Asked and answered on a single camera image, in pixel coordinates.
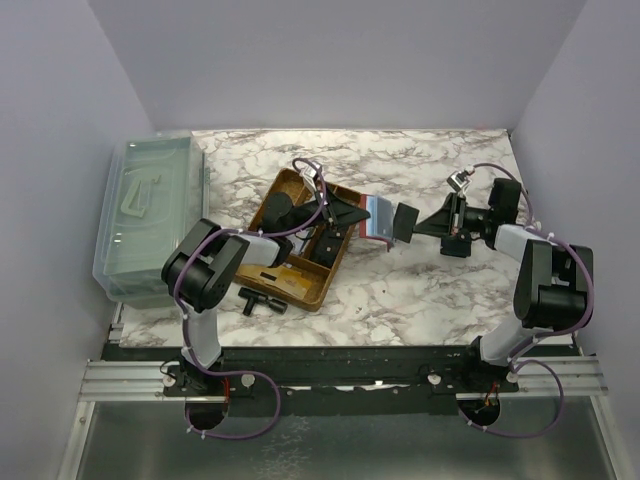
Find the gold cards in tray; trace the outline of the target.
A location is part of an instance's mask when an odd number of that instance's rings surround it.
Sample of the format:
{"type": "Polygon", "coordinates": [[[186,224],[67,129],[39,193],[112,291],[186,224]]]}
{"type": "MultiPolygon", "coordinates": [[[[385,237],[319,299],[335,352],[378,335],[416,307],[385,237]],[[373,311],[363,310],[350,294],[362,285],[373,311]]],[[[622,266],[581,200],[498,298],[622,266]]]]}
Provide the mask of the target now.
{"type": "Polygon", "coordinates": [[[253,285],[256,289],[262,289],[272,295],[281,294],[296,300],[303,300],[312,285],[312,282],[305,279],[301,272],[286,265],[273,268],[242,265],[236,278],[240,283],[253,285]]]}

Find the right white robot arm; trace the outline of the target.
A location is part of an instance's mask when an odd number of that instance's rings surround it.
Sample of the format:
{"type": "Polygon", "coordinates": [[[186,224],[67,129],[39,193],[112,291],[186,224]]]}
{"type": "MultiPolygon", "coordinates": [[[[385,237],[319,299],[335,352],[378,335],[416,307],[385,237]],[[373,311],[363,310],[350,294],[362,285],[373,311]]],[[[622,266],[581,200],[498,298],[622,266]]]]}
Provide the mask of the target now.
{"type": "Polygon", "coordinates": [[[516,223],[522,195],[513,179],[494,181],[486,209],[470,207],[463,185],[450,180],[449,193],[434,214],[416,223],[412,234],[440,240],[440,253],[467,258],[474,237],[519,262],[513,313],[475,341],[474,353],[486,365],[514,366],[542,339],[586,326],[594,310],[593,251],[516,223]]]}

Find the grey card with stripe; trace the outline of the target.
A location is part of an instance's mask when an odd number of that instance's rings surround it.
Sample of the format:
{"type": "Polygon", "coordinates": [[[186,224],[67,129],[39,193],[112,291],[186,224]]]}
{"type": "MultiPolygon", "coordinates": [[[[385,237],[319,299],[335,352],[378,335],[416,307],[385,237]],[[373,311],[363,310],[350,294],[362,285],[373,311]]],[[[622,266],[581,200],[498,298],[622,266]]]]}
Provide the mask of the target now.
{"type": "Polygon", "coordinates": [[[418,209],[405,203],[399,203],[393,218],[393,238],[397,241],[410,243],[418,216],[418,209]]]}

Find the woven wicker organizer tray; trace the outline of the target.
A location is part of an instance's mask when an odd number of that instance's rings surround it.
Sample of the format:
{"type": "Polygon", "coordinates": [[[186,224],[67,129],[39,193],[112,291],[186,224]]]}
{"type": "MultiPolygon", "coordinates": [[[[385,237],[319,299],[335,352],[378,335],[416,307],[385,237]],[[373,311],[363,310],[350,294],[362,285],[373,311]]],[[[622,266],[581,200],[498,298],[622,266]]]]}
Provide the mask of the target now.
{"type": "MultiPolygon", "coordinates": [[[[361,194],[355,190],[333,183],[328,183],[327,188],[329,192],[334,192],[336,195],[342,197],[343,199],[348,199],[353,202],[358,201],[360,204],[361,194]]],[[[267,200],[267,198],[271,194],[279,193],[287,194],[289,196],[292,207],[301,206],[311,200],[311,193],[304,186],[303,180],[295,170],[291,168],[284,168],[280,170],[275,180],[271,184],[269,190],[267,191],[265,199],[262,201],[262,204],[260,205],[257,213],[254,215],[250,223],[251,231],[257,231],[257,227],[260,226],[263,213],[265,213],[265,211],[268,209],[269,201],[267,200]]],[[[281,294],[272,295],[270,292],[265,292],[262,289],[256,289],[253,285],[245,285],[243,283],[240,283],[237,280],[236,276],[235,281],[243,287],[249,287],[258,290],[259,292],[270,296],[275,296],[276,298],[283,300],[286,303],[295,305],[296,307],[299,307],[303,310],[315,312],[319,310],[322,303],[324,302],[329,287],[339,269],[344,255],[347,252],[347,247],[356,230],[356,226],[358,226],[358,224],[352,225],[349,228],[346,239],[331,269],[325,268],[309,260],[311,250],[319,240],[322,231],[327,227],[321,225],[288,237],[293,245],[293,248],[288,258],[282,265],[286,265],[293,270],[301,272],[302,276],[305,279],[312,282],[311,288],[303,300],[296,300],[281,294]]]]}

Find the black T-shaped tool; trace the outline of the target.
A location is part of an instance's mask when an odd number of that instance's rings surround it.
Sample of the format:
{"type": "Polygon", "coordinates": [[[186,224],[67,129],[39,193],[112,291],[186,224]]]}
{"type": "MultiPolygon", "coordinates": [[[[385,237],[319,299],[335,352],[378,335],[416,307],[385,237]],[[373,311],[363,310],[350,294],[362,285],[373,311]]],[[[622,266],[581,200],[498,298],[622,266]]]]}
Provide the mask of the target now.
{"type": "Polygon", "coordinates": [[[238,296],[246,301],[243,308],[245,316],[251,316],[257,305],[263,305],[278,314],[284,314],[288,308],[287,303],[246,287],[240,288],[238,296]]]}

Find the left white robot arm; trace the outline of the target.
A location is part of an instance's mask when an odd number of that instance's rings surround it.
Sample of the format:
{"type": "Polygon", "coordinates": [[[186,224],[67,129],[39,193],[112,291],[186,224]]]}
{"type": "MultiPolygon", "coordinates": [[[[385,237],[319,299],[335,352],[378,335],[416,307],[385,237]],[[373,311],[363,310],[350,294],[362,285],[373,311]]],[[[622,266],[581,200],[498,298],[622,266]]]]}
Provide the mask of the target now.
{"type": "Polygon", "coordinates": [[[255,232],[198,220],[161,270],[161,280],[182,312],[184,359],[204,370],[219,358],[217,306],[240,266],[278,267],[290,255],[295,233],[317,225],[349,228],[369,218],[367,210],[329,191],[317,192],[299,206],[284,192],[270,194],[255,232]]]}

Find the black card holder in tray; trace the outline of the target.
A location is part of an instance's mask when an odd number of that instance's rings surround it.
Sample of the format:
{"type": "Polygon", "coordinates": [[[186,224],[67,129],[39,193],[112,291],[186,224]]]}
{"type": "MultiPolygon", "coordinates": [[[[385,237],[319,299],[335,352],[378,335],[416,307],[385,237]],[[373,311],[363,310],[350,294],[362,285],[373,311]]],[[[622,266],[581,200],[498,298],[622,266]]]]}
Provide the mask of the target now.
{"type": "Polygon", "coordinates": [[[311,250],[309,260],[331,269],[346,239],[349,227],[324,229],[311,250]]]}

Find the red card holder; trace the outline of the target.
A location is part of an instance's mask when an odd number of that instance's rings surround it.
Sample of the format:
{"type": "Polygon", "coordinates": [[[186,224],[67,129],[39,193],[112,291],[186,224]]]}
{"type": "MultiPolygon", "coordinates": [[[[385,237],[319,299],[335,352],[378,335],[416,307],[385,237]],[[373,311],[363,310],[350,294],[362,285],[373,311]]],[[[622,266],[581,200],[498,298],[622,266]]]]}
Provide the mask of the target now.
{"type": "Polygon", "coordinates": [[[359,237],[383,242],[390,251],[394,246],[392,202],[378,195],[362,195],[359,206],[369,213],[369,217],[359,223],[359,237]]]}

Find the aluminium frame rail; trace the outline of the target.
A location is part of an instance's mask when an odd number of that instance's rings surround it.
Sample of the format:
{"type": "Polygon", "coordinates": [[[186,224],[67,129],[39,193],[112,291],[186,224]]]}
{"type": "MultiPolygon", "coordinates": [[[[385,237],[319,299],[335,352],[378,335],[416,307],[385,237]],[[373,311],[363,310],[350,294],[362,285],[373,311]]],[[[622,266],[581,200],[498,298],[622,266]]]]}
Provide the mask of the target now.
{"type": "Polygon", "coordinates": [[[90,361],[79,400],[83,402],[162,401],[164,389],[176,385],[161,361],[90,361]]]}

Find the clear plastic storage box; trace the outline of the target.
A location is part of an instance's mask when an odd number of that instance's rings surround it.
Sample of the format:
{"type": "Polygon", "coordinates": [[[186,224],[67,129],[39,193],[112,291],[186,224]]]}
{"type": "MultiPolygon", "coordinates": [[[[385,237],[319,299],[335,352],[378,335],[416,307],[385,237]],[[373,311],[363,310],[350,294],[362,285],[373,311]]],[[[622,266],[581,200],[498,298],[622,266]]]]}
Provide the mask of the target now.
{"type": "Polygon", "coordinates": [[[172,304],[161,271],[208,215],[208,181],[206,155],[187,130],[116,146],[92,269],[110,300],[136,309],[172,304]]]}

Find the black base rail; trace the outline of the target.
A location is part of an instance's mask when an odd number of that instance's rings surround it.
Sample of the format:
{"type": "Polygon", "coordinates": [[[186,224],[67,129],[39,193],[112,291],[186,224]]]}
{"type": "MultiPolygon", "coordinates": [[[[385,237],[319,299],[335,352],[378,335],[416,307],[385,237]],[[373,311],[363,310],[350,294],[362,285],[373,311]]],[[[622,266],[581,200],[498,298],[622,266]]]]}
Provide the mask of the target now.
{"type": "Polygon", "coordinates": [[[235,416],[454,415],[484,397],[580,395],[594,372],[571,347],[540,347],[517,377],[502,367],[477,367],[463,346],[227,347],[206,375],[175,348],[104,347],[102,361],[161,361],[176,385],[163,400],[199,410],[229,407],[235,416]]]}

